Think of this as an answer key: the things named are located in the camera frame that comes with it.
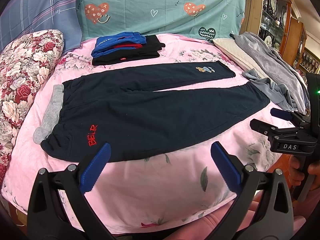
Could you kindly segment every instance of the red heart print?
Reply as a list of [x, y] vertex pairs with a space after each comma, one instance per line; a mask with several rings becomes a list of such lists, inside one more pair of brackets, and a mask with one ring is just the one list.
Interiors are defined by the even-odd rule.
[[205, 9], [204, 4], [200, 4], [198, 6], [191, 2], [186, 2], [184, 4], [184, 11], [192, 17], [196, 17], [204, 9]]
[[98, 6], [90, 3], [84, 6], [85, 16], [96, 24], [97, 22], [104, 23], [100, 21], [103, 16], [108, 17], [107, 11], [109, 10], [109, 4], [104, 2]]

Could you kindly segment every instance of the floral pillow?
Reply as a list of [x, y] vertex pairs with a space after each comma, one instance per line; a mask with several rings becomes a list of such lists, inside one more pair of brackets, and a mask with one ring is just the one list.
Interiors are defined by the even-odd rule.
[[0, 54], [0, 186], [19, 129], [63, 45], [60, 31], [44, 30], [12, 41]]

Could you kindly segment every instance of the teal sheet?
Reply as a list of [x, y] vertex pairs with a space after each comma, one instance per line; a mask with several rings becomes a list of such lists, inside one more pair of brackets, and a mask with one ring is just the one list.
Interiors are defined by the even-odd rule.
[[120, 32], [212, 40], [238, 34], [245, 0], [76, 0], [82, 40]]

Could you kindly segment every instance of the blue gripper pad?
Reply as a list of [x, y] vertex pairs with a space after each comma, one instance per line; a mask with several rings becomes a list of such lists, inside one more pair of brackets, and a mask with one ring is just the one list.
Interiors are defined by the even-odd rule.
[[232, 192], [235, 192], [239, 195], [242, 191], [241, 175], [232, 164], [227, 154], [228, 153], [219, 142], [214, 142], [211, 145], [211, 157], [220, 171], [224, 181]]
[[82, 194], [92, 190], [94, 184], [100, 176], [104, 166], [106, 166], [106, 164], [108, 163], [110, 157], [111, 146], [110, 144], [105, 143], [92, 159], [87, 168], [84, 170], [84, 172], [81, 174], [79, 189]]
[[292, 115], [290, 114], [290, 112], [287, 111], [283, 111], [280, 109], [276, 109], [276, 108], [272, 108], [270, 110], [270, 114], [274, 117], [286, 120], [286, 121], [291, 121], [292, 120]]

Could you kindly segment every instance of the white heart outline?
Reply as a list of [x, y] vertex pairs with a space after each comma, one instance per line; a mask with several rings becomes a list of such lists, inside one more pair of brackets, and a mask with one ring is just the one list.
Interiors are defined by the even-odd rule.
[[154, 17], [156, 16], [156, 14], [158, 13], [158, 10], [155, 11], [155, 10], [152, 9], [152, 10], [150, 11], [150, 13], [151, 13], [151, 16], [154, 18]]

